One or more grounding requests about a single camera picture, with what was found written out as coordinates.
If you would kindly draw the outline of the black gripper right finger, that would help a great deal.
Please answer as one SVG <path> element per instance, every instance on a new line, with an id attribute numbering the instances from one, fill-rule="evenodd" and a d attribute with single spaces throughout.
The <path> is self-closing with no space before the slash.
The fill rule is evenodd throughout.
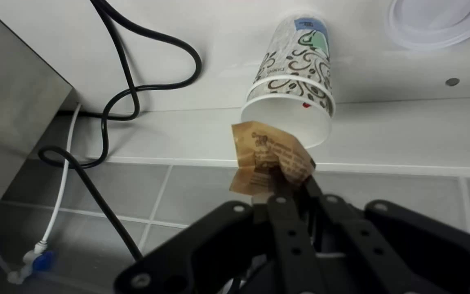
<path id="1" fill-rule="evenodd" d="M 392 249 L 379 229 L 336 195 L 325 195 L 310 177 L 304 193 L 312 219 L 315 249 L 323 254 L 341 250 L 369 294 L 425 294 L 418 278 Z"/>

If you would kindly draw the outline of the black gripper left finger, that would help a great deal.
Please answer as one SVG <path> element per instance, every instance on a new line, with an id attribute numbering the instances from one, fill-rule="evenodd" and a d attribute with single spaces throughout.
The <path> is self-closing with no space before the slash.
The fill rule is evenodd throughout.
<path id="1" fill-rule="evenodd" d="M 284 294 L 325 294 L 315 250 L 299 218 L 292 188 L 278 180 L 268 201 L 274 257 Z"/>

